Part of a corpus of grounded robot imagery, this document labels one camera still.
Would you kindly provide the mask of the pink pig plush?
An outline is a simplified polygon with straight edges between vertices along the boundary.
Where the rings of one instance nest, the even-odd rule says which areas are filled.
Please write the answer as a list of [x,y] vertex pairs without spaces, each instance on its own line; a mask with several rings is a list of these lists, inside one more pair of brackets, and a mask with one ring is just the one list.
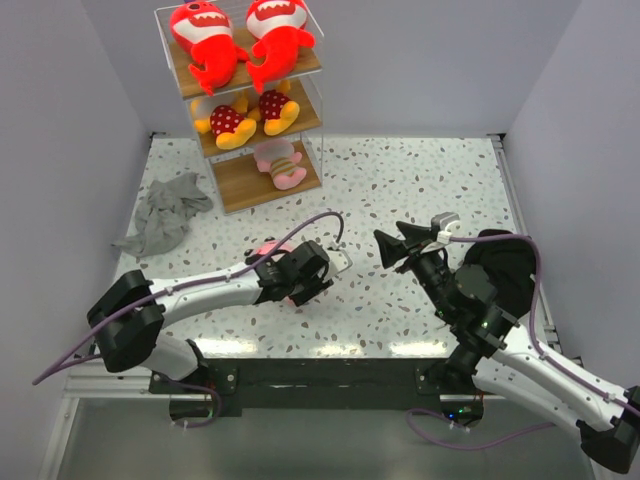
[[257,284],[260,287],[260,294],[254,305],[281,301],[293,290],[292,280],[287,276],[284,266],[279,263],[293,248],[286,243],[276,248],[278,243],[278,240],[269,237],[261,246],[245,252],[245,263],[251,266],[274,251],[271,257],[248,271],[257,278]]
[[253,157],[258,171],[268,173],[279,190],[292,189],[307,176],[307,170],[300,165],[302,153],[283,138],[257,145]]

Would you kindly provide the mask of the orange doll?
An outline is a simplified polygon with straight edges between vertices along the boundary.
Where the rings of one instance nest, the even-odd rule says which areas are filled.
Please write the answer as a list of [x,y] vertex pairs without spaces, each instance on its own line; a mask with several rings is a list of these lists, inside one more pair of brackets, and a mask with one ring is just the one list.
[[244,146],[255,134],[257,122],[248,116],[249,97],[245,91],[234,94],[230,101],[200,97],[189,105],[192,123],[199,134],[211,133],[221,150]]

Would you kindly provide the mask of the orange doll polka dot dress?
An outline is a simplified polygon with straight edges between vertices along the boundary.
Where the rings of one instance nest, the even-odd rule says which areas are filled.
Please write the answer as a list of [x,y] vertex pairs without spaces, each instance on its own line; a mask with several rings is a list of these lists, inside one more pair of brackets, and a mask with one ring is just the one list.
[[300,114],[300,105],[289,96],[291,82],[281,80],[270,90],[264,91],[248,117],[264,124],[267,136],[277,136],[291,127]]

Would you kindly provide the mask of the red shark plush with face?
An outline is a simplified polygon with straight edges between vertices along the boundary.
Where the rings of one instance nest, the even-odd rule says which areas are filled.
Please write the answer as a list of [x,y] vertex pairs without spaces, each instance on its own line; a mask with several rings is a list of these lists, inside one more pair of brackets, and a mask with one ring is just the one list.
[[247,51],[234,41],[231,18],[210,1],[191,1],[170,15],[174,40],[190,56],[190,74],[204,93],[227,85],[239,62],[248,62]]

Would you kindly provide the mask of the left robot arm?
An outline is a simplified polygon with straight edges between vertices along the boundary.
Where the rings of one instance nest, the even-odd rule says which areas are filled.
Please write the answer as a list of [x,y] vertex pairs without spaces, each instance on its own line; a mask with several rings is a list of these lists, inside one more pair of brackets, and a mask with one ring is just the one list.
[[89,310],[87,320],[108,372],[143,366],[167,375],[185,392],[196,392],[207,380],[202,355],[194,343],[164,335],[164,328],[233,306],[283,299],[303,305],[351,265],[345,251],[314,241],[296,247],[270,241],[214,276],[149,280],[140,270],[129,271]]

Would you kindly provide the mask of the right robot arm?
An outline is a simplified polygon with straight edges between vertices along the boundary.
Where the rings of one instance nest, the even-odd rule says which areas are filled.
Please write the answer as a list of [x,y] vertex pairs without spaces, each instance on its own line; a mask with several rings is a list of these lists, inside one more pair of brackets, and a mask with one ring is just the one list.
[[462,265],[451,269],[457,215],[396,226],[401,238],[374,233],[383,267],[412,273],[458,342],[435,378],[459,393],[475,386],[512,400],[576,436],[592,461],[628,473],[639,449],[639,389],[589,372],[537,336],[541,259],[532,239],[485,232],[468,239]]

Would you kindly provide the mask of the black cloth right side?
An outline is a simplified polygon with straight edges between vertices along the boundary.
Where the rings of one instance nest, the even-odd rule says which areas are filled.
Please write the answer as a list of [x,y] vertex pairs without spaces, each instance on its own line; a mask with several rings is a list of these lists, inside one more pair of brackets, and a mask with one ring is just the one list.
[[530,312],[537,262],[531,245],[509,238],[474,243],[463,265],[479,265],[497,289],[495,301],[508,314],[520,319]]

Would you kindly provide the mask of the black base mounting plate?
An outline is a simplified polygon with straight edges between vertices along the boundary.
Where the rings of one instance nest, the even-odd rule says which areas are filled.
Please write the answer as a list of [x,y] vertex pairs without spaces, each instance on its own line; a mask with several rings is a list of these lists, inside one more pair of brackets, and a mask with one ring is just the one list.
[[[483,395],[469,381],[450,383],[443,359],[321,358],[207,361],[208,378],[179,380],[209,386],[222,397],[219,416],[240,417],[251,409],[396,410],[424,408],[451,415],[470,427],[484,414]],[[209,398],[174,387],[158,373],[149,391],[170,397],[173,420],[204,419]]]

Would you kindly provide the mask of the grey crumpled cloth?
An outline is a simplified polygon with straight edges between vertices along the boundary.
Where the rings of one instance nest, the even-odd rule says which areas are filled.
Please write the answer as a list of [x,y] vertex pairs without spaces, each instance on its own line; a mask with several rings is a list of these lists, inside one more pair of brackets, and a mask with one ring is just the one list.
[[190,221],[208,212],[213,202],[197,185],[194,172],[167,182],[154,180],[134,212],[135,233],[112,245],[123,253],[145,258],[175,249],[189,232]]

